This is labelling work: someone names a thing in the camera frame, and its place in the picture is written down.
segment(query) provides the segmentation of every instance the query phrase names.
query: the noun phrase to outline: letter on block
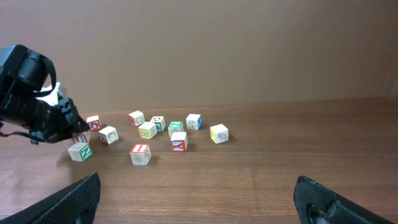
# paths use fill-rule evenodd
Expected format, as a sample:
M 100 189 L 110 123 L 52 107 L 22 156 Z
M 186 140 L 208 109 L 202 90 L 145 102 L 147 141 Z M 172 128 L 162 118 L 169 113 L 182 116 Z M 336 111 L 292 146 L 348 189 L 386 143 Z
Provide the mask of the letter on block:
M 88 143 L 90 141 L 90 137 L 91 137 L 90 131 L 85 131 L 81 134 L 74 134 L 72 136 L 72 141 L 74 144 L 79 143 L 79 142 L 80 143 L 83 143 L 83 142 Z
M 157 131 L 158 133 L 163 132 L 164 127 L 166 126 L 163 116 L 154 116 L 154 117 L 152 117 L 152 119 L 151 119 L 150 121 L 151 121 L 152 123 L 155 123 L 155 125 L 156 125 L 156 131 Z
M 187 151 L 188 138 L 186 132 L 173 133 L 170 142 L 172 143 L 172 149 L 174 152 Z
M 73 161 L 83 162 L 93 155 L 93 151 L 88 143 L 76 143 L 68 149 Z
M 144 122 L 139 128 L 139 136 L 143 139 L 151 139 L 157 133 L 155 123 Z
M 172 121 L 170 122 L 168 129 L 169 129 L 169 136 L 171 138 L 173 133 L 183 132 L 184 125 L 182 124 L 182 121 Z
M 141 111 L 135 111 L 129 114 L 131 125 L 138 127 L 145 122 L 144 114 Z
M 134 165 L 147 165 L 150 160 L 148 144 L 135 144 L 130 151 L 131 161 Z
M 187 116 L 187 129 L 199 130 L 201 128 L 201 115 L 190 114 Z
M 99 138 L 101 139 L 103 144 L 110 145 L 112 142 L 115 142 L 116 140 L 119 139 L 118 132 L 114 127 L 108 126 L 99 131 L 98 133 L 99 133 Z
M 90 130 L 92 130 L 92 131 L 101 130 L 101 122 L 100 122 L 100 118 L 98 117 L 98 115 L 88 117 L 87 124 L 90 127 Z
M 210 128 L 210 137 L 216 143 L 228 141 L 228 128 L 219 124 Z

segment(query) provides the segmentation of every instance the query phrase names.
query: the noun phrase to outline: brown tabletop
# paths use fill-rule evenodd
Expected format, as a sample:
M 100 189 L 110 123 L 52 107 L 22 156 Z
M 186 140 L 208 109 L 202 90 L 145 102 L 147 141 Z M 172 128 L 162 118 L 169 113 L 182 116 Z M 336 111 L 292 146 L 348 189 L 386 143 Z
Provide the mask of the brown tabletop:
M 146 120 L 165 116 L 167 124 L 184 121 L 185 129 L 189 113 L 201 114 L 203 128 L 187 131 L 186 153 L 172 152 L 166 129 L 141 139 L 127 117 L 139 108 L 131 108 L 98 113 L 120 138 L 104 146 L 92 133 L 94 155 L 86 162 L 70 159 L 70 141 L 0 139 L 0 218 L 97 171 L 95 223 L 298 223 L 299 175 L 398 222 L 398 100 L 142 110 Z M 210 126 L 221 123 L 229 141 L 215 144 Z M 150 145 L 147 166 L 131 162 L 136 143 Z

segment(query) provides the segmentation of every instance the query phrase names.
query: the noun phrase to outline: blue and white cube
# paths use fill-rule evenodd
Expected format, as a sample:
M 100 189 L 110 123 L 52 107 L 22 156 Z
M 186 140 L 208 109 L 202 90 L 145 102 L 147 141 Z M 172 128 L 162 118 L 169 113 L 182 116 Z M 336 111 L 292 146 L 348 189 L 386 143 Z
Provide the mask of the blue and white cube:
M 190 114 L 187 116 L 187 128 L 191 130 L 199 130 L 201 128 L 202 121 L 200 114 Z

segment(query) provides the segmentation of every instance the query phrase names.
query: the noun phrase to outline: wall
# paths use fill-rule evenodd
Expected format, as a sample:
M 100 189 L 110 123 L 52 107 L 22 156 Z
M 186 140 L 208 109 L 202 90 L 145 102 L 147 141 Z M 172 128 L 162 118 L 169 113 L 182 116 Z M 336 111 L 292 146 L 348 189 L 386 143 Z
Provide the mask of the wall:
M 80 111 L 398 96 L 396 0 L 0 1 Z

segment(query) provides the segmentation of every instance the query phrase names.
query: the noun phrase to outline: block with green letter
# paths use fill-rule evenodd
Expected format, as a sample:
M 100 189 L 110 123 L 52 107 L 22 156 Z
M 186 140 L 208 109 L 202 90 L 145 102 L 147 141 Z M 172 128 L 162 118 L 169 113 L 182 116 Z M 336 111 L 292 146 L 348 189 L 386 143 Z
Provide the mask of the block with green letter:
M 172 137 L 173 133 L 176 132 L 183 132 L 184 131 L 184 125 L 182 124 L 182 121 L 172 121 L 169 124 L 169 136 L 170 138 Z
M 76 143 L 68 149 L 73 161 L 84 162 L 93 155 L 93 151 L 87 142 Z

